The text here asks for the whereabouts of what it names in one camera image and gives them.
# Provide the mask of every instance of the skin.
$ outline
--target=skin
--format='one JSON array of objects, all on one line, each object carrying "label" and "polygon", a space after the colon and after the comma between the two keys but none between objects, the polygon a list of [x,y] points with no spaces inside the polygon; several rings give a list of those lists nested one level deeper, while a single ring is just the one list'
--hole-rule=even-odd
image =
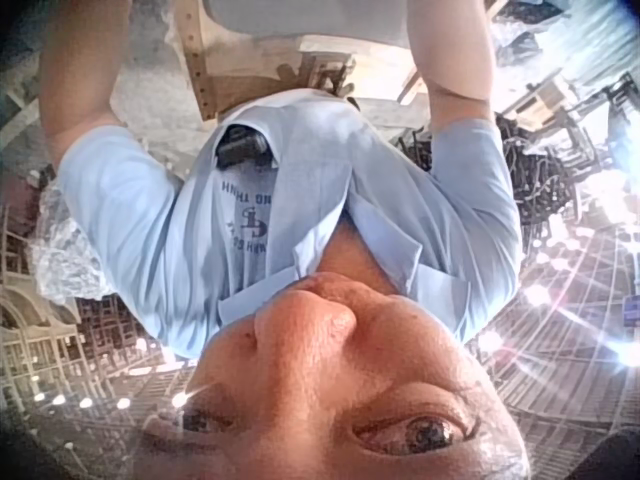
[{"label": "skin", "polygon": [[[347,276],[322,271],[336,264]],[[388,293],[350,222],[319,270],[214,337],[185,407],[212,431],[151,419],[136,478],[523,478],[521,436],[482,367]],[[424,417],[448,425],[453,444],[411,454],[408,424]]]}]

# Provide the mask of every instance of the shirt logo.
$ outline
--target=shirt logo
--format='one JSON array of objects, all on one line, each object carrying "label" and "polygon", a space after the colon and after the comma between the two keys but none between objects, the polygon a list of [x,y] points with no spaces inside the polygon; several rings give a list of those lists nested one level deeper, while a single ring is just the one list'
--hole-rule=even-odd
[{"label": "shirt logo", "polygon": [[245,208],[242,212],[242,218],[246,219],[246,224],[241,225],[242,230],[251,230],[251,238],[261,238],[267,234],[267,224],[256,218],[256,208]]}]

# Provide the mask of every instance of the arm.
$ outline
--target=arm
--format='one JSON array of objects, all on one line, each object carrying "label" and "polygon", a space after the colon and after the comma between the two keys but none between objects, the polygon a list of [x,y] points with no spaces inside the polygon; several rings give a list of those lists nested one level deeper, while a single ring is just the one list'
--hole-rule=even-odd
[{"label": "arm", "polygon": [[40,109],[58,185],[100,267],[147,331],[178,347],[203,328],[172,316],[172,266],[182,236],[171,237],[180,179],[155,161],[111,110],[127,45],[131,0],[60,0],[41,61]]},{"label": "arm", "polygon": [[432,128],[493,121],[494,55],[483,0],[409,0],[413,57],[429,89]]},{"label": "arm", "polygon": [[82,135],[121,125],[109,104],[127,45],[131,0],[62,0],[40,61],[40,116],[55,168]]}]

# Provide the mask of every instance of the short sleeve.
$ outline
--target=short sleeve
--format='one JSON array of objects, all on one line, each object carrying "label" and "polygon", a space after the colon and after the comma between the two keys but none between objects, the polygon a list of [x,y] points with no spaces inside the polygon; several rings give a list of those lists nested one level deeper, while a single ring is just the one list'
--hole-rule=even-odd
[{"label": "short sleeve", "polygon": [[181,181],[125,128],[96,128],[62,159],[59,186],[107,280],[147,331],[164,335],[165,244]]},{"label": "short sleeve", "polygon": [[458,213],[471,258],[460,258],[471,283],[467,341],[515,295],[522,251],[520,218],[498,128],[456,122],[433,140],[432,174]]}]

